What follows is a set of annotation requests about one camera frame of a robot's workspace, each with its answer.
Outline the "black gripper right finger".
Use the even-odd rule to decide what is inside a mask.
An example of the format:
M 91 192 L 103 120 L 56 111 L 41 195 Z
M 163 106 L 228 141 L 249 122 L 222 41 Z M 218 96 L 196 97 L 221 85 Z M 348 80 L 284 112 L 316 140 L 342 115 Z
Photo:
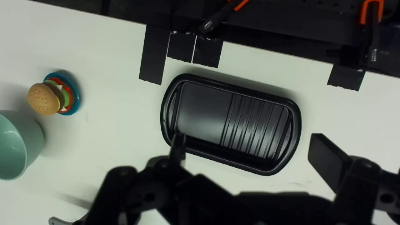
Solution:
M 336 192 L 332 225 L 373 225 L 376 210 L 400 225 L 400 174 L 348 155 L 324 134 L 312 135 L 308 160 Z

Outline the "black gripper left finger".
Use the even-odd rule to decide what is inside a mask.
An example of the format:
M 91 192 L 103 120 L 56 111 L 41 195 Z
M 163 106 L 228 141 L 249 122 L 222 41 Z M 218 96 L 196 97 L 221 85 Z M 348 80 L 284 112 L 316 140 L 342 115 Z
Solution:
M 142 214 L 157 210 L 171 225 L 201 225 L 213 220 L 232 195 L 204 175 L 182 165 L 187 136 L 173 137 L 169 155 L 152 157 L 146 169 L 112 169 L 79 225 L 138 225 Z

